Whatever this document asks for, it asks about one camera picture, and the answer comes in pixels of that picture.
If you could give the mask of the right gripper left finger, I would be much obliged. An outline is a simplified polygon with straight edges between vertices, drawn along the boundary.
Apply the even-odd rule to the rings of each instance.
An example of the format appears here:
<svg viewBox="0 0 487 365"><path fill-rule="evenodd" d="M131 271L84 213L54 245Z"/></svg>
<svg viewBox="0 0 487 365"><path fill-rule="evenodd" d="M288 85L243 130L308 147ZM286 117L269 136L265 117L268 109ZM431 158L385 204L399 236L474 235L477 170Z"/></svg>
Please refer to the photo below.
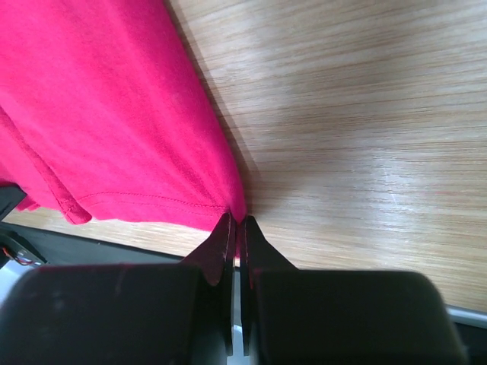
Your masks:
<svg viewBox="0 0 487 365"><path fill-rule="evenodd" d="M45 266L1 308L3 364L224 364L236 222L172 264Z"/></svg>

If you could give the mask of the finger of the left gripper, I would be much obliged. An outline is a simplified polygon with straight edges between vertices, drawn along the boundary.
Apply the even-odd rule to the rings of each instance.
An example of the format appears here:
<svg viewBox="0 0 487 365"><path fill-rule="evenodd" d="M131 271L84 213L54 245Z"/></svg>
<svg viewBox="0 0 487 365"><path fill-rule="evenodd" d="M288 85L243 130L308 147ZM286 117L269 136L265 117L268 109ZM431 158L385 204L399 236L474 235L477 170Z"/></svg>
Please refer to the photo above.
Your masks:
<svg viewBox="0 0 487 365"><path fill-rule="evenodd" d="M8 216L26 196L26 193L18 186L2 186L0 188L0 221Z"/></svg>

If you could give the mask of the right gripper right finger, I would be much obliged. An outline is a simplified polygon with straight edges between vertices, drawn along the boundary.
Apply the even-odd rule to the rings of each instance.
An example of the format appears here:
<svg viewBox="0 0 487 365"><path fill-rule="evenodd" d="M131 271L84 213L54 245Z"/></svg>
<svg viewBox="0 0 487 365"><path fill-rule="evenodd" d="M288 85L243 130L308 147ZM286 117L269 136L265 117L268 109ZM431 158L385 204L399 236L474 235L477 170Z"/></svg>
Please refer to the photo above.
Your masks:
<svg viewBox="0 0 487 365"><path fill-rule="evenodd" d="M239 226L243 352L253 364L465 364L441 295L414 271L296 268Z"/></svg>

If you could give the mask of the red t shirt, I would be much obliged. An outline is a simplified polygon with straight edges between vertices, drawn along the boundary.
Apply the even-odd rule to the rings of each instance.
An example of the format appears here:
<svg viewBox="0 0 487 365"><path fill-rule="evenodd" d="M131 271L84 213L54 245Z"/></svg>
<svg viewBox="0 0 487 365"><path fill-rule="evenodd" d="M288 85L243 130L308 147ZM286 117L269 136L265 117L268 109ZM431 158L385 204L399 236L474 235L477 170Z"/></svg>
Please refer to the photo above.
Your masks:
<svg viewBox="0 0 487 365"><path fill-rule="evenodd" d="M161 1L1 3L1 184L21 209L211 230L247 208Z"/></svg>

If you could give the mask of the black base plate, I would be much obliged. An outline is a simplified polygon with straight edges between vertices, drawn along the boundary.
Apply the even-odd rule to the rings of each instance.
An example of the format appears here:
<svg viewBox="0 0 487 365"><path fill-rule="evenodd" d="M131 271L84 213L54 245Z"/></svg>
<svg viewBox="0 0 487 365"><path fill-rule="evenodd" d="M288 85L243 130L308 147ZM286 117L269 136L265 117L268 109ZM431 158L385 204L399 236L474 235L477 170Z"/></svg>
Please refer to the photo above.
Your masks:
<svg viewBox="0 0 487 365"><path fill-rule="evenodd" d="M176 255L2 223L1 253L5 252L32 266L170 264L182 259Z"/></svg>

